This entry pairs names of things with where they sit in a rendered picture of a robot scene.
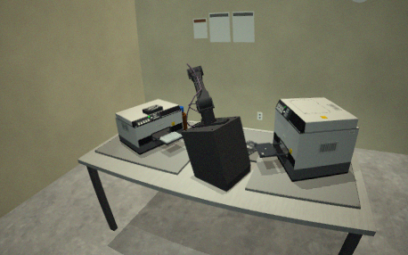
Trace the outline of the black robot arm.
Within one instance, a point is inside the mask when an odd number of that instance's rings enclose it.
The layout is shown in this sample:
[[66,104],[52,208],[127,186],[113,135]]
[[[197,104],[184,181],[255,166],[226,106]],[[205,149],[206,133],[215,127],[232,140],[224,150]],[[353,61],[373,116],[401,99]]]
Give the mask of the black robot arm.
[[208,91],[204,87],[204,84],[202,81],[202,76],[204,75],[203,75],[203,70],[201,66],[194,67],[192,69],[193,71],[195,71],[199,81],[197,80],[195,74],[193,73],[191,69],[188,69],[187,72],[188,72],[189,79],[192,79],[192,81],[195,83],[196,92],[198,92],[201,88],[201,90],[196,95],[197,100],[198,100],[196,101],[196,107],[197,107],[198,112],[201,113],[201,117],[202,117],[201,122],[194,124],[192,128],[200,128],[200,127],[225,124],[227,121],[229,121],[229,118],[228,119],[216,119],[215,118],[215,115],[213,112],[213,109],[215,108],[215,106],[213,104],[212,98],[208,94]]

